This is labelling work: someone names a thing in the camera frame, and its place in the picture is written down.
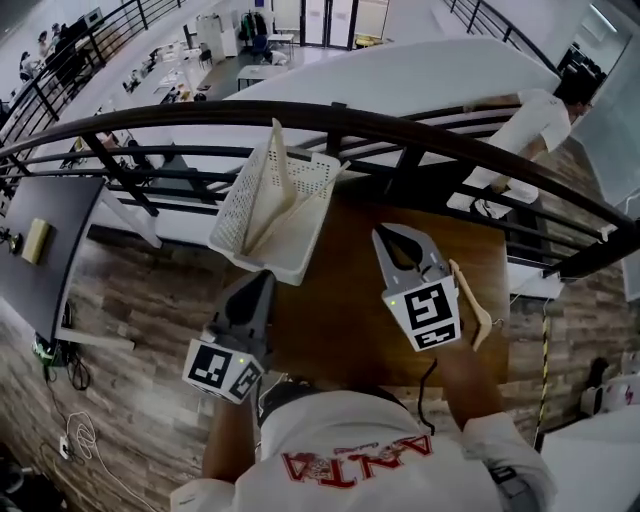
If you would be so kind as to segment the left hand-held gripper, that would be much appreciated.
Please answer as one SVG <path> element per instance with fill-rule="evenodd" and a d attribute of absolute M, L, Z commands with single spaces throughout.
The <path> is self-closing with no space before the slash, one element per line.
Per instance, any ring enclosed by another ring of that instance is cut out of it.
<path fill-rule="evenodd" d="M 213 321 L 190 341 L 184 382 L 233 404 L 249 397 L 271 364 L 268 323 L 276 285 L 271 271 L 260 271 L 223 290 Z"/>

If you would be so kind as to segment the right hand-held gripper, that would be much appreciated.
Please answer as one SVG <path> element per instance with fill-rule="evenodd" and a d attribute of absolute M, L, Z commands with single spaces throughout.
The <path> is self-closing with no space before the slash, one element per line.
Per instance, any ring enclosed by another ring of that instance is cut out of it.
<path fill-rule="evenodd" d="M 460 338 L 457 290 L 431 237 L 402 224 L 372 232 L 386 285 L 383 302 L 416 352 Z"/>

